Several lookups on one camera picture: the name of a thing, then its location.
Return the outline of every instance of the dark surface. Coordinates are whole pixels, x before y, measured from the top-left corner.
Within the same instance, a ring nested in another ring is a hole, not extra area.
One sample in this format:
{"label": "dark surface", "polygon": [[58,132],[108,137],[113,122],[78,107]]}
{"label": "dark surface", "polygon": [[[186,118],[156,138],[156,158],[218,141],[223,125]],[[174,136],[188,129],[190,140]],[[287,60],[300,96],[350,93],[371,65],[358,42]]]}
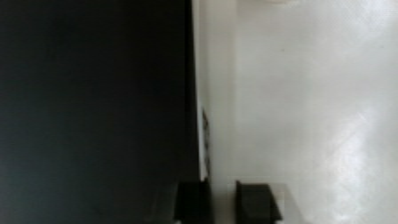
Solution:
{"label": "dark surface", "polygon": [[183,0],[0,1],[0,223],[140,224],[197,179],[184,26]]}
{"label": "dark surface", "polygon": [[282,219],[268,184],[236,182],[236,223],[273,224]]}
{"label": "dark surface", "polygon": [[207,181],[179,183],[175,219],[181,220],[183,224],[213,224]]}

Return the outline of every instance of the white surface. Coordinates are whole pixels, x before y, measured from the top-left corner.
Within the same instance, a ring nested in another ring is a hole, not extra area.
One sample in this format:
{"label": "white surface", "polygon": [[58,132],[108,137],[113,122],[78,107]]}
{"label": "white surface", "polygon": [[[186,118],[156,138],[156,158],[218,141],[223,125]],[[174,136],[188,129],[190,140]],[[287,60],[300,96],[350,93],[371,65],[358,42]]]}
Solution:
{"label": "white surface", "polygon": [[394,224],[398,2],[204,2],[218,224],[234,179],[286,184],[305,224]]}

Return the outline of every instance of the black object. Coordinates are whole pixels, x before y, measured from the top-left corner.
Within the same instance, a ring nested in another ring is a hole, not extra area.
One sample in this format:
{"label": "black object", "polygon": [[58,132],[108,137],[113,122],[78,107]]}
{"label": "black object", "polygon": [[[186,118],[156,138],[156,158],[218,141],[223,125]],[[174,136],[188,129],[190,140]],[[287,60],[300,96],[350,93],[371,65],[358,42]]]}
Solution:
{"label": "black object", "polygon": [[183,224],[213,224],[207,181],[179,184],[175,220],[181,220]]}
{"label": "black object", "polygon": [[209,184],[181,182],[158,190],[147,224],[213,224]]}
{"label": "black object", "polygon": [[268,184],[236,182],[236,223],[273,224],[282,219]]}

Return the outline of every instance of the white wall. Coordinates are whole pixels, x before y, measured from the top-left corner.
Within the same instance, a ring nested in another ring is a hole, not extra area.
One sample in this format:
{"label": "white wall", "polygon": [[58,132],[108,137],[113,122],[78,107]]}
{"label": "white wall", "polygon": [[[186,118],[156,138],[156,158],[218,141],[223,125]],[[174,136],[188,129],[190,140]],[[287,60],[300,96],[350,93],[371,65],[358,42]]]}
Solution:
{"label": "white wall", "polygon": [[199,98],[209,118],[211,185],[216,223],[231,222],[232,103],[234,103],[234,0],[193,0]]}
{"label": "white wall", "polygon": [[398,3],[206,4],[218,223],[239,179],[286,184],[307,223],[392,224]]}

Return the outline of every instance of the black panel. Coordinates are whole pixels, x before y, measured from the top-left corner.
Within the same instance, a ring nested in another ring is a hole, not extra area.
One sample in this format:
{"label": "black panel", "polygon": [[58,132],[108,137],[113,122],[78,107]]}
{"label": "black panel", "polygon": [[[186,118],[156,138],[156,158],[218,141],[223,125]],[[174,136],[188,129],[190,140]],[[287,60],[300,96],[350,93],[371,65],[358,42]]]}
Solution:
{"label": "black panel", "polygon": [[1,223],[140,224],[197,180],[184,3],[0,1]]}

